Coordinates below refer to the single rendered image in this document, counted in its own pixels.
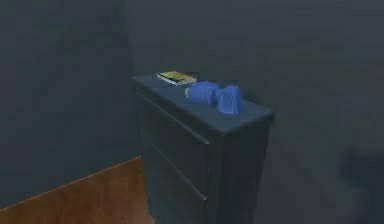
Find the yellow green book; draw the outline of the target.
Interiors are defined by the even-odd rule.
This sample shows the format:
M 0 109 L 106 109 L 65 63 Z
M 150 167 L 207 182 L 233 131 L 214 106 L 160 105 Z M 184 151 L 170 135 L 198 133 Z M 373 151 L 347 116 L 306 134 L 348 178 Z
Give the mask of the yellow green book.
M 156 76 L 159 79 L 175 86 L 191 84 L 196 82 L 196 79 L 194 77 L 178 71 L 160 72 L 160 73 L 157 73 Z

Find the dark grey chest of drawers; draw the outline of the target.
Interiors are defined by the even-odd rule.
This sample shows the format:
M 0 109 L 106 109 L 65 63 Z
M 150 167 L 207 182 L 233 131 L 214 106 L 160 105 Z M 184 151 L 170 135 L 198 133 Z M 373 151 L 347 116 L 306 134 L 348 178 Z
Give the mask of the dark grey chest of drawers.
M 274 112 L 245 100 L 224 115 L 154 75 L 132 81 L 155 223 L 253 224 Z

